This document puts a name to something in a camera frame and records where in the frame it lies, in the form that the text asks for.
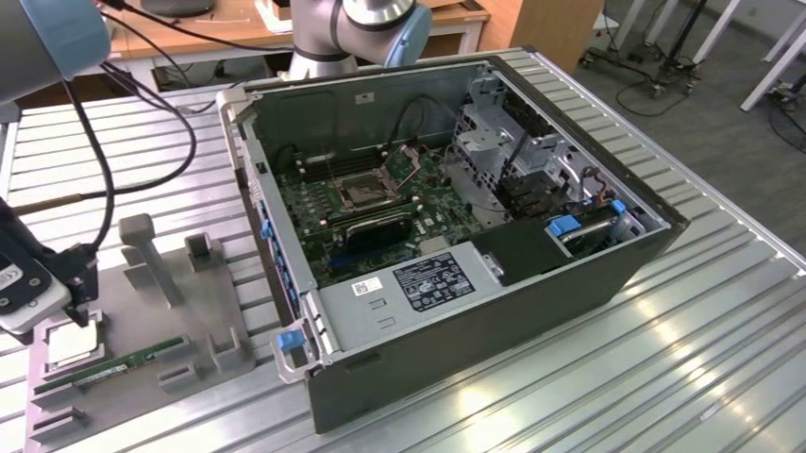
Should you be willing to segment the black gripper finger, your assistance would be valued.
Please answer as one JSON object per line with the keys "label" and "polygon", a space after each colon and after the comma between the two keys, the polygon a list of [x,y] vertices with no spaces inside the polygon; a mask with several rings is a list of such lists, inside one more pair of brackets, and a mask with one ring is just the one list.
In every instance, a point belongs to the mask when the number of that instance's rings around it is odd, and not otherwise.
{"label": "black gripper finger", "polygon": [[99,297],[98,258],[92,245],[79,243],[54,254],[48,269],[70,292],[70,301],[63,311],[78,326],[86,327],[90,318],[84,304]]}

